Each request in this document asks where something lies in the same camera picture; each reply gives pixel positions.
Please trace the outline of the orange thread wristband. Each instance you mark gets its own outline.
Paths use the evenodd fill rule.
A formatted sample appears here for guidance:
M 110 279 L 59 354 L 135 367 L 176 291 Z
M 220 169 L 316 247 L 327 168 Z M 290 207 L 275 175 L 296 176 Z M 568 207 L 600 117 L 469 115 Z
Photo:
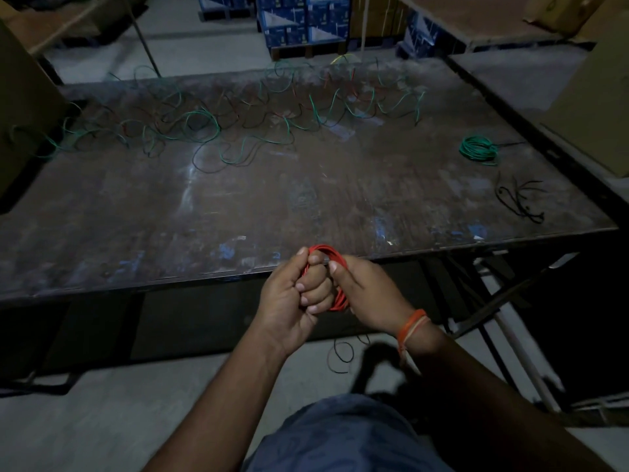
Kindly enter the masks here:
M 401 370 L 406 368 L 408 361 L 411 359 L 411 355 L 407 348 L 408 340 L 421 326 L 426 325 L 427 323 L 431 323 L 427 312 L 424 309 L 417 309 L 397 333 L 397 353 L 399 356 L 399 367 Z

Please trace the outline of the stack of blue printed boxes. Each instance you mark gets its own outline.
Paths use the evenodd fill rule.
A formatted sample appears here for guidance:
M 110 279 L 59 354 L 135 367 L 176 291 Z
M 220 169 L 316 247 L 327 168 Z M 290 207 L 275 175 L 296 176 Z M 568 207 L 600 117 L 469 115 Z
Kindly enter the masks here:
M 350 0 L 256 0 L 257 24 L 269 49 L 343 42 L 350 7 Z

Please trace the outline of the person's right hand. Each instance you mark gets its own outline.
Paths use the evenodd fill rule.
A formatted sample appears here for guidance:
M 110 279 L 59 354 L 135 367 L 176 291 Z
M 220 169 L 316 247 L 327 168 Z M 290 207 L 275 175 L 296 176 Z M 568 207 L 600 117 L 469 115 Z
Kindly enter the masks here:
M 351 255 L 344 257 L 352 274 L 352 291 L 343 291 L 353 314 L 367 327 L 397 336 L 415 309 L 378 264 Z

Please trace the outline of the flattened cardboard sheets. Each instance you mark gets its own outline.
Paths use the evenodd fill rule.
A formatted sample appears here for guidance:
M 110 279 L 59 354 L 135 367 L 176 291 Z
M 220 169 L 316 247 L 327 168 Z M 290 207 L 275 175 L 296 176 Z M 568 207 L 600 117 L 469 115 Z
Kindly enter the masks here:
M 577 42 L 598 42 L 629 0 L 528 0 L 523 21 Z

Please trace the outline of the wooden table with metal leg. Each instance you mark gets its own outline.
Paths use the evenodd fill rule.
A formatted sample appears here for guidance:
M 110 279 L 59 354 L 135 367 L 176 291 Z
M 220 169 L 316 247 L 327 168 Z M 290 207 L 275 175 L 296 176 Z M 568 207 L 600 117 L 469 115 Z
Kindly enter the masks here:
M 101 47 L 137 23 L 147 0 L 0 0 L 5 26 L 51 81 L 63 85 L 45 52 L 51 47 Z

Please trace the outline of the brown wooden table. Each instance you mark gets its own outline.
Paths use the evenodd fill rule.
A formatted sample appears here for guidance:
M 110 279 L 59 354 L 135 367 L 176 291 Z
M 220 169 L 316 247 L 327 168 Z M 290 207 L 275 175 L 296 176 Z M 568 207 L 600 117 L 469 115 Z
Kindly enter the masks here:
M 400 0 L 474 48 L 561 41 L 560 34 L 523 20 L 528 0 Z

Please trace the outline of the blue cartons under table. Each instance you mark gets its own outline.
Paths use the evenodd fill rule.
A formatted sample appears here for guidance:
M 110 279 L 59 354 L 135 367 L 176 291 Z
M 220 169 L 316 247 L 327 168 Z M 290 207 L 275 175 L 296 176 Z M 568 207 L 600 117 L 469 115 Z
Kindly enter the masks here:
M 466 44 L 447 32 L 420 12 L 410 11 L 402 41 L 396 46 L 396 55 L 403 60 L 446 58 L 462 54 Z

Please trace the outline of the person's left hand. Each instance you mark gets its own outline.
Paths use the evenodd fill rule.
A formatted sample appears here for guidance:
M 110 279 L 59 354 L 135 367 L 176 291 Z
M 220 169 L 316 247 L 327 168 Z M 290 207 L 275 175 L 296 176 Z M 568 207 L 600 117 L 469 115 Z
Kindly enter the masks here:
M 313 331 L 317 315 L 333 307 L 336 289 L 325 263 L 297 267 L 297 254 L 266 280 L 250 330 L 287 359 Z

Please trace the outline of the brown cardboard carton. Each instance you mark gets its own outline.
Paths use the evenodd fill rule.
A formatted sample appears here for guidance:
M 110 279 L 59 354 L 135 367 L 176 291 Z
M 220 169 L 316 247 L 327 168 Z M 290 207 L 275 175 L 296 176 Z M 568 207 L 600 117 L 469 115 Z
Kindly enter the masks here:
M 400 0 L 351 0 L 349 38 L 361 38 L 367 13 L 366 38 L 403 36 L 409 7 Z

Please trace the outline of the person's left forearm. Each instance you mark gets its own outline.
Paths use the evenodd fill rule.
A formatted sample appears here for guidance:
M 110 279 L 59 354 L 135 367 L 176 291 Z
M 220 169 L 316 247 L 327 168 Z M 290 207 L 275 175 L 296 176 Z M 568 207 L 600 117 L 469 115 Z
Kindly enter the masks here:
M 294 351 L 265 330 L 248 331 L 142 472 L 237 472 Z

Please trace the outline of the white pipe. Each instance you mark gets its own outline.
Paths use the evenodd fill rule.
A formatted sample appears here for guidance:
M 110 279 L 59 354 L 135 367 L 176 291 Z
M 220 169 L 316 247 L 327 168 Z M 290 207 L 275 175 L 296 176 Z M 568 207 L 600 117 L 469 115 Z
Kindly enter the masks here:
M 489 333 L 498 340 L 498 351 L 523 397 L 549 412 L 560 413 L 563 382 L 525 325 L 519 306 L 530 306 L 522 299 L 522 290 L 511 293 L 490 317 Z

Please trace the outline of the dark cardboard box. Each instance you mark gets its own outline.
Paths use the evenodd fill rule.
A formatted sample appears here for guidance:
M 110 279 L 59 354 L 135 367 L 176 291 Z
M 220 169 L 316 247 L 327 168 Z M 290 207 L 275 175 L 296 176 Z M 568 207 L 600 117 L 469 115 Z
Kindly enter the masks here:
M 0 198 L 66 112 L 59 89 L 0 21 Z

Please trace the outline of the large tan cardboard box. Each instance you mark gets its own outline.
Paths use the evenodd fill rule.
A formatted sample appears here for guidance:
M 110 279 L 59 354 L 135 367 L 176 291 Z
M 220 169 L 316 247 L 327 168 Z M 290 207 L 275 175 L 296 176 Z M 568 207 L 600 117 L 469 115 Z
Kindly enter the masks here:
M 617 177 L 629 177 L 629 10 L 586 56 L 540 123 Z

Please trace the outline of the dark metal work table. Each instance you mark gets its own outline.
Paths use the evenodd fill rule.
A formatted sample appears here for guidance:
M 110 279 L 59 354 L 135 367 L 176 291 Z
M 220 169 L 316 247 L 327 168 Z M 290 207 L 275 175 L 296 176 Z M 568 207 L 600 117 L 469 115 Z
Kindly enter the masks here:
M 231 349 L 301 246 L 383 264 L 419 303 L 446 258 L 510 253 L 507 298 L 621 238 L 607 206 L 441 60 L 64 86 L 0 215 L 0 397 Z

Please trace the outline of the person's right forearm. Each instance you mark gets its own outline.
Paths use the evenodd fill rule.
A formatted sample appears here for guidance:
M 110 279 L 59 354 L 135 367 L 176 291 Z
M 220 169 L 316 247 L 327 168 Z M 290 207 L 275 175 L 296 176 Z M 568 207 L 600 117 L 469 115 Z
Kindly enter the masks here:
M 432 323 L 407 342 L 427 386 L 460 413 L 477 454 L 513 472 L 615 472 L 556 419 L 542 413 Z

